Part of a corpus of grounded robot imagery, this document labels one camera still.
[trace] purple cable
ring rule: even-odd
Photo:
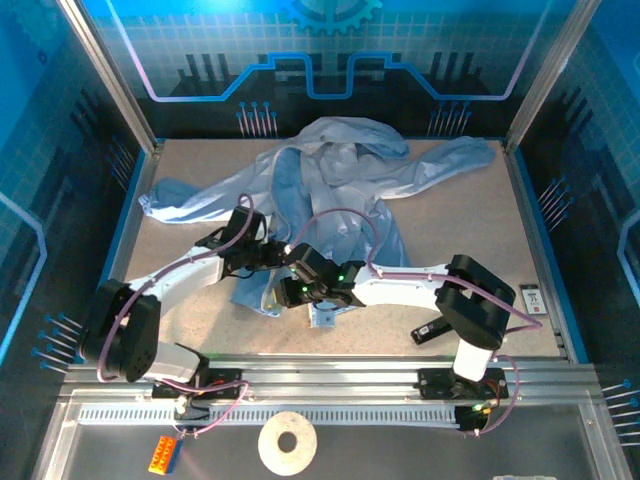
[[[513,367],[513,375],[515,377],[513,392],[511,392],[511,401],[509,402],[507,409],[500,416],[500,418],[498,418],[498,420],[493,422],[488,427],[484,427],[482,430],[480,430],[478,432],[478,435],[485,435],[495,430],[500,425],[502,425],[502,423],[507,419],[507,417],[509,416],[513,408],[516,406],[516,401],[518,400],[518,393],[520,392],[520,372],[518,371],[518,367],[516,366],[516,361],[513,358],[511,358],[509,355],[497,355],[494,358],[497,358],[498,360],[507,360],[508,362],[511,363],[511,366]]]
[[[174,382],[173,380],[161,380],[165,385],[175,388],[176,390],[180,390],[186,393],[208,393],[208,392],[219,392],[221,390],[227,390],[228,388],[234,387],[242,387],[242,391],[238,398],[231,404],[231,406],[224,412],[220,418],[218,418],[215,422],[210,423],[206,427],[202,427],[193,432],[193,435],[197,437],[198,435],[202,435],[203,433],[207,433],[209,430],[213,430],[215,427],[220,425],[230,414],[233,412],[236,407],[240,404],[244,396],[247,394],[247,390],[249,390],[249,382],[246,380],[236,380],[235,382],[225,383],[223,385],[213,385],[211,387],[202,387],[202,388],[194,388],[189,387],[188,385],[183,385],[178,382]]]
[[[210,250],[208,252],[204,252],[204,253],[200,253],[198,255],[194,255],[193,257],[183,258],[182,260],[174,262],[171,265],[167,265],[162,270],[160,270],[156,274],[156,276],[154,278],[151,278],[151,279],[147,280],[138,290],[136,290],[134,292],[133,295],[131,295],[131,298],[129,298],[129,300],[127,300],[127,302],[124,304],[124,306],[122,307],[122,309],[120,310],[118,315],[116,315],[115,321],[113,322],[113,325],[111,326],[111,330],[109,330],[109,333],[107,334],[107,338],[104,341],[104,345],[102,346],[102,350],[100,351],[100,357],[98,357],[98,365],[97,365],[97,368],[96,368],[96,376],[98,377],[98,381],[105,383],[105,382],[111,382],[111,381],[115,380],[116,378],[118,378],[117,375],[113,375],[113,376],[110,376],[110,377],[105,377],[104,376],[104,370],[105,370],[105,366],[106,366],[106,363],[107,363],[107,356],[109,355],[109,349],[111,348],[111,344],[113,343],[113,339],[116,336],[116,333],[118,331],[118,327],[122,323],[122,320],[124,320],[124,317],[127,316],[127,314],[129,313],[129,310],[131,309],[133,304],[136,302],[136,300],[145,291],[147,291],[149,288],[151,288],[153,285],[155,285],[158,280],[160,280],[161,278],[163,278],[165,275],[167,275],[168,273],[172,272],[176,268],[180,268],[183,265],[186,265],[188,263],[193,263],[193,262],[195,262],[197,260],[202,260],[203,258],[208,258],[208,257],[211,257],[213,255],[216,255],[216,254],[226,250],[227,248],[231,247],[234,243],[236,243],[238,240],[240,240],[242,238],[242,236],[246,233],[246,231],[249,229],[249,225],[251,225],[251,220],[253,218],[254,203],[253,203],[253,198],[251,198],[250,195],[247,195],[246,193],[241,193],[238,196],[238,204],[241,204],[242,199],[245,198],[245,197],[249,201],[249,215],[247,216],[247,220],[246,220],[245,224],[242,226],[242,228],[240,229],[240,231],[238,232],[238,234],[235,237],[233,237],[231,240],[229,240],[224,245],[219,246],[218,248],[214,248],[213,250]]]
[[[495,295],[491,295],[489,292],[483,290],[482,288],[478,287],[477,285],[474,285],[471,282],[467,282],[466,280],[463,280],[461,278],[458,277],[454,277],[451,275],[443,275],[440,273],[383,273],[381,271],[378,271],[374,266],[373,266],[373,259],[375,257],[375,254],[378,250],[378,247],[380,246],[380,233],[378,232],[378,229],[376,228],[376,226],[373,224],[373,222],[371,221],[371,219],[365,215],[364,213],[354,209],[354,208],[348,208],[348,207],[338,207],[338,208],[330,208],[328,210],[323,210],[322,212],[318,212],[316,213],[313,217],[311,217],[309,219],[309,221],[302,227],[302,229],[300,230],[300,232],[298,233],[298,235],[296,235],[296,238],[293,239],[293,241],[289,244],[290,248],[293,249],[295,248],[295,246],[300,243],[300,239],[302,238],[302,236],[307,232],[307,230],[309,230],[309,227],[311,226],[311,224],[315,221],[317,221],[320,217],[322,217],[323,215],[326,215],[328,213],[333,213],[333,212],[348,212],[348,213],[353,213],[355,215],[359,215],[360,217],[362,217],[371,227],[371,229],[373,230],[373,236],[374,236],[374,242],[373,242],[373,247],[371,248],[371,251],[369,252],[369,255],[367,256],[367,266],[369,267],[369,270],[371,270],[372,273],[374,273],[376,276],[378,276],[378,278],[390,278],[390,279],[397,279],[397,280],[403,280],[403,279],[414,279],[414,280],[436,280],[436,281],[442,281],[442,282],[451,282],[451,283],[455,283],[457,285],[460,285],[461,287],[464,288],[468,288],[469,290],[471,290],[473,293],[480,295],[482,298],[490,301],[491,303],[493,303],[494,305],[502,308],[503,310],[521,318],[522,320],[525,320],[527,323],[529,323],[529,325],[523,325],[520,327],[513,327],[513,328],[508,328],[505,332],[506,334],[509,333],[515,333],[515,332],[521,332],[521,331],[525,331],[525,330],[537,330],[539,328],[542,328],[542,323],[539,322],[538,320],[536,320],[535,318],[533,318],[531,315],[527,315],[524,312],[521,312],[520,310],[514,308],[513,306],[509,305],[506,302],[503,302],[502,300],[500,300],[498,297],[496,297]]]

